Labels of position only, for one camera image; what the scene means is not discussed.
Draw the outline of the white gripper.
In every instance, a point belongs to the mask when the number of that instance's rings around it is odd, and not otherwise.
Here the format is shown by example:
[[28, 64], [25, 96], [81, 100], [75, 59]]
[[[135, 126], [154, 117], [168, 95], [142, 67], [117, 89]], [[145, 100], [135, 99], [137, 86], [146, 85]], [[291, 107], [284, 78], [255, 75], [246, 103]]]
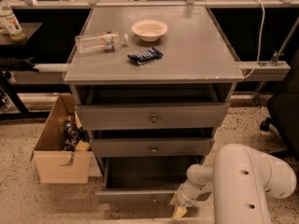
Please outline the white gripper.
[[174, 220], [179, 220], [183, 218], [187, 213], [186, 207], [193, 206], [198, 196], [201, 194], [202, 191], [199, 186], [181, 184], [178, 187], [176, 194], [173, 195], [170, 201], [171, 205], [176, 205], [172, 214], [172, 218]]

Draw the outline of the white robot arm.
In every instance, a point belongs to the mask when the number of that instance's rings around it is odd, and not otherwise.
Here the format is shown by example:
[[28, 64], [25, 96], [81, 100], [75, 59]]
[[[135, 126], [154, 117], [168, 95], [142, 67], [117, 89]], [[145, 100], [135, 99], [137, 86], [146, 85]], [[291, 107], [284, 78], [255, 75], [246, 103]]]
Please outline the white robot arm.
[[215, 224], [272, 224], [266, 197], [287, 198], [297, 184], [287, 162], [239, 144], [221, 147], [211, 168], [191, 165], [186, 176], [171, 200], [172, 218], [182, 218], [200, 195], [211, 192]]

